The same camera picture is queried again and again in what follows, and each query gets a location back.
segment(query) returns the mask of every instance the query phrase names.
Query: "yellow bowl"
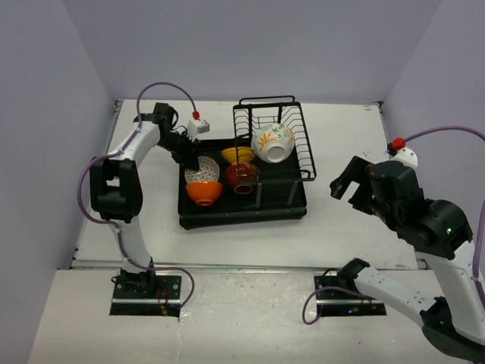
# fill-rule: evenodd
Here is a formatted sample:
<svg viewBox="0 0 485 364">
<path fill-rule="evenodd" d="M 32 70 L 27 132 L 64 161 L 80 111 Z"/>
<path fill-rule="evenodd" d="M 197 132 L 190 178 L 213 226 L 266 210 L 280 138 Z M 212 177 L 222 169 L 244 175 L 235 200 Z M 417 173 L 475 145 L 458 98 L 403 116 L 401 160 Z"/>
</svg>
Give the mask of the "yellow bowl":
<svg viewBox="0 0 485 364">
<path fill-rule="evenodd" d="M 227 148 L 221 152 L 222 157 L 230 164 L 236 165 L 238 163 L 251 163 L 256 157 L 256 154 L 248 146 L 240 146 L 238 148 L 239 160 L 236 155 L 236 147 Z"/>
</svg>

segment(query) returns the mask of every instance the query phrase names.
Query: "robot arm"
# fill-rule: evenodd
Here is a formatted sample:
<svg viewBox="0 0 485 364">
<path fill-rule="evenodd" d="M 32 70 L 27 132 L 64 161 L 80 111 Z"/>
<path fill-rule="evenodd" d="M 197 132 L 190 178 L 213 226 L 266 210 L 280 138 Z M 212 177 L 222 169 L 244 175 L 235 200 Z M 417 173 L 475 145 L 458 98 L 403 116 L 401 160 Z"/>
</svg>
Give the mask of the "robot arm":
<svg viewBox="0 0 485 364">
<path fill-rule="evenodd" d="M 444 297 L 432 297 L 399 283 L 360 259 L 343 267 L 339 277 L 353 290 L 409 317 L 442 353 L 485 362 L 485 310 L 471 270 L 474 243 L 470 226 L 457 205 L 424 198 L 413 169 L 416 165 L 410 149 L 375 165 L 354 157 L 330 185 L 331 196 L 341 199 L 350 183 L 357 182 L 358 189 L 349 200 L 352 207 L 378 216 L 421 252 Z"/>
<path fill-rule="evenodd" d="M 178 133 L 173 131 L 174 117 L 178 115 L 173 108 L 157 103 L 153 113 L 143 115 L 141 124 L 133 124 L 130 134 L 110 153 L 116 155 L 116 151 L 123 150 L 121 154 L 99 161 L 89 169 L 92 209 L 99 212 L 103 220 L 116 221 L 119 229 L 110 226 L 115 235 L 122 236 L 127 255 L 145 267 L 153 266 L 153 262 L 139 226 L 143 194 L 137 168 L 151 148 L 161 146 L 171 152 L 176 163 L 198 170 L 197 136 L 209 131 L 206 121 L 195 119 L 189 122 L 186 132 Z M 135 275 L 145 272 L 129 263 L 123 254 L 122 259 L 122 275 L 132 274 L 130 280 L 136 281 Z"/>
</svg>

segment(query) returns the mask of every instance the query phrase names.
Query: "bowl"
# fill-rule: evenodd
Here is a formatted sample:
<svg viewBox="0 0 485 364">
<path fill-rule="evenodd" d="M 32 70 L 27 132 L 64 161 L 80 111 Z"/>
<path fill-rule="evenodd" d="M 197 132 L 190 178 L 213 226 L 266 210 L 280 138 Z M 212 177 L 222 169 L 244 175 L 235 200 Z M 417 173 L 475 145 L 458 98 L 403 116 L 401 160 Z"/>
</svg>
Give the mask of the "bowl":
<svg viewBox="0 0 485 364">
<path fill-rule="evenodd" d="M 252 186 L 242 182 L 258 180 L 259 168 L 251 163 L 239 163 L 226 169 L 226 179 L 235 193 L 245 195 L 252 192 Z"/>
<path fill-rule="evenodd" d="M 193 171 L 192 169 L 186 169 L 184 172 L 185 181 L 188 184 L 192 182 L 214 181 L 219 180 L 221 170 L 217 162 L 209 157 L 198 157 L 199 170 Z"/>
<path fill-rule="evenodd" d="M 211 180 L 192 182 L 186 185 L 187 195 L 197 206 L 211 206 L 222 192 L 222 184 Z"/>
<path fill-rule="evenodd" d="M 248 146 L 238 147 L 239 163 L 251 163 L 256 157 L 255 153 Z M 221 152 L 222 157 L 232 165 L 238 162 L 238 155 L 236 154 L 236 147 L 227 148 Z"/>
<path fill-rule="evenodd" d="M 269 124 L 256 129 L 251 140 L 252 150 L 267 163 L 287 159 L 295 147 L 295 135 L 282 124 Z"/>
</svg>

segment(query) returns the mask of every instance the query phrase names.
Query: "red bowl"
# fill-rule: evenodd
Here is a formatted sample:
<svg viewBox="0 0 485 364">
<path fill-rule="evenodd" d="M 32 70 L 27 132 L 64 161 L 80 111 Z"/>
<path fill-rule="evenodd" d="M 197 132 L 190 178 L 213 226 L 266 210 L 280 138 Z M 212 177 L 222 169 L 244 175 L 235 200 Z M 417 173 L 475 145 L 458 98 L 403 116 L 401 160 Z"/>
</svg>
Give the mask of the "red bowl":
<svg viewBox="0 0 485 364">
<path fill-rule="evenodd" d="M 226 169 L 226 179 L 234 192 L 244 195 L 252 192 L 252 186 L 243 182 L 257 181 L 258 172 L 259 168 L 251 163 L 239 163 Z"/>
</svg>

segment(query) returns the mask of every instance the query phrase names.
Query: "dish rack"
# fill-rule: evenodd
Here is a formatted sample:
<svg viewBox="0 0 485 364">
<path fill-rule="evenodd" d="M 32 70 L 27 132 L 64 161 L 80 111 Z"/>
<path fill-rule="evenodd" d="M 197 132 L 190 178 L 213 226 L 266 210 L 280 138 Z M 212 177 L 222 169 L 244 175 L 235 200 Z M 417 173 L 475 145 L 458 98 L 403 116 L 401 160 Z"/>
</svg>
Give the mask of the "dish rack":
<svg viewBox="0 0 485 364">
<path fill-rule="evenodd" d="M 236 161 L 244 160 L 244 149 L 251 146 L 255 130 L 267 124 L 283 124 L 293 131 L 295 147 L 291 155 L 280 163 L 263 162 L 256 157 L 252 164 L 259 172 L 256 178 L 241 178 L 242 185 L 253 186 L 253 193 L 234 193 L 221 173 L 219 182 L 223 192 L 212 206 L 196 206 L 185 191 L 183 168 L 179 176 L 180 225 L 185 229 L 222 224 L 300 219 L 306 215 L 306 196 L 303 182 L 317 177 L 310 140 L 305 125 L 302 106 L 294 96 L 268 96 L 240 99 L 233 107 L 234 138 L 203 140 L 199 155 L 213 158 L 225 171 L 229 167 L 221 151 L 236 147 Z"/>
</svg>

